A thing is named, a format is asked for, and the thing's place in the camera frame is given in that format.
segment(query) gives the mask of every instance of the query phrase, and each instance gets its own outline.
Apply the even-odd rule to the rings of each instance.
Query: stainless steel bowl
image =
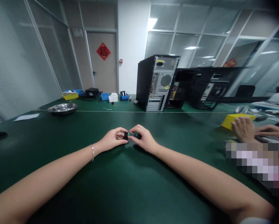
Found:
[[[47,110],[51,112],[53,115],[67,115],[71,114],[77,110],[77,104],[58,104],[48,108]]]

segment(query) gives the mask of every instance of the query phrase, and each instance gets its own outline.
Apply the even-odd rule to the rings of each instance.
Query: red decoration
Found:
[[[228,60],[223,67],[234,67],[235,65],[237,65],[236,61],[234,58]]]
[[[105,46],[104,43],[100,45],[98,50],[96,51],[99,56],[105,61],[107,57],[111,54],[110,50]]]

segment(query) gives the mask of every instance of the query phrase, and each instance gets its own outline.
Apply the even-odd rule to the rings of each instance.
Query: fluorescent light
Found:
[[[193,50],[193,49],[196,49],[196,47],[191,46],[191,47],[185,48],[185,50]]]
[[[149,18],[149,20],[148,20],[148,30],[152,30],[156,22],[157,22],[156,18]]]
[[[272,53],[276,53],[278,51],[266,51],[266,52],[262,52],[261,54],[272,54]]]

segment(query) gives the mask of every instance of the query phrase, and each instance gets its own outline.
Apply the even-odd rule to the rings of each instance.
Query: green workbench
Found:
[[[0,131],[8,133],[0,140],[0,193],[45,164],[99,141],[110,129],[141,124],[159,144],[224,171],[273,203],[257,180],[226,164],[223,141],[233,134],[220,124],[234,111],[232,106],[219,104],[214,111],[205,111],[185,104],[181,110],[146,113],[133,100],[114,106],[99,98],[72,100],[78,109],[67,116],[46,111],[65,102],[59,99],[27,113],[41,113],[35,119],[0,124]],[[223,219],[226,215],[178,174],[129,140],[87,164],[29,222],[221,223]]]

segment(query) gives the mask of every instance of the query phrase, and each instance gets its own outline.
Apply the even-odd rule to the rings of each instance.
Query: pixelated area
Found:
[[[226,143],[226,162],[279,196],[279,143]]]

